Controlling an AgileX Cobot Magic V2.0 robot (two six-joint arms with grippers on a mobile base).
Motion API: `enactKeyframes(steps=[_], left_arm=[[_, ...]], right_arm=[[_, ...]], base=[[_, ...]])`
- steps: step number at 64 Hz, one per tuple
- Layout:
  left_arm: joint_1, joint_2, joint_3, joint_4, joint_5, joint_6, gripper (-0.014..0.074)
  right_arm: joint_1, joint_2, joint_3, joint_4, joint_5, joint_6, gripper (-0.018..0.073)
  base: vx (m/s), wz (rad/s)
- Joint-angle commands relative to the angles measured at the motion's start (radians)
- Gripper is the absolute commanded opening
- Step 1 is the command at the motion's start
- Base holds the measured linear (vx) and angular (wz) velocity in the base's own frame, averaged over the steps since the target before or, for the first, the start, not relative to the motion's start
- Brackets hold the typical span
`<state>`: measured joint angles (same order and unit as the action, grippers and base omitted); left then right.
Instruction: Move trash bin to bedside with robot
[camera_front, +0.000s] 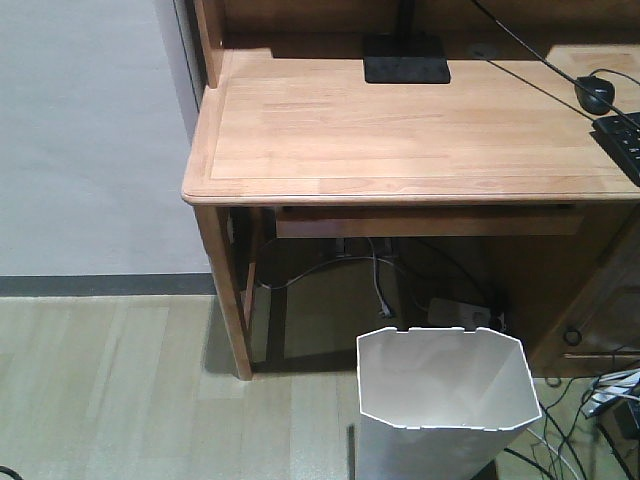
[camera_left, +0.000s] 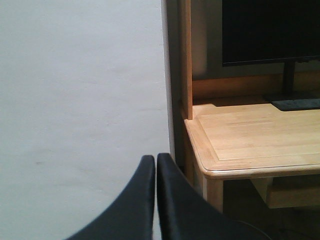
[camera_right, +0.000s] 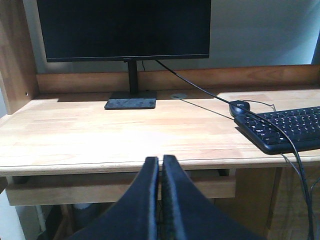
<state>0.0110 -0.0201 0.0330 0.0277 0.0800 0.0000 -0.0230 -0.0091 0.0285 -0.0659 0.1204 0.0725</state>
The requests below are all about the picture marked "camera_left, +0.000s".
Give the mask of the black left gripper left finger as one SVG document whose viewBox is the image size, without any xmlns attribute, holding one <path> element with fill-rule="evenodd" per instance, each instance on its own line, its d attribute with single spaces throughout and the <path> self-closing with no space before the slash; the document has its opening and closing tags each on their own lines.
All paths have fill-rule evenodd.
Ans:
<svg viewBox="0 0 320 240">
<path fill-rule="evenodd" d="M 155 207 L 155 159 L 144 155 L 114 202 L 69 240 L 151 240 Z"/>
</svg>

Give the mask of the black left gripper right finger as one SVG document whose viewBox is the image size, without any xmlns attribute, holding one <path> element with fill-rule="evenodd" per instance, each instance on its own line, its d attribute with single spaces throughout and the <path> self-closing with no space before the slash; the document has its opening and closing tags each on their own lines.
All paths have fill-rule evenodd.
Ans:
<svg viewBox="0 0 320 240">
<path fill-rule="evenodd" d="M 169 153 L 157 156 L 157 205 L 164 240 L 268 240 L 262 230 L 232 220 L 188 183 Z"/>
</svg>

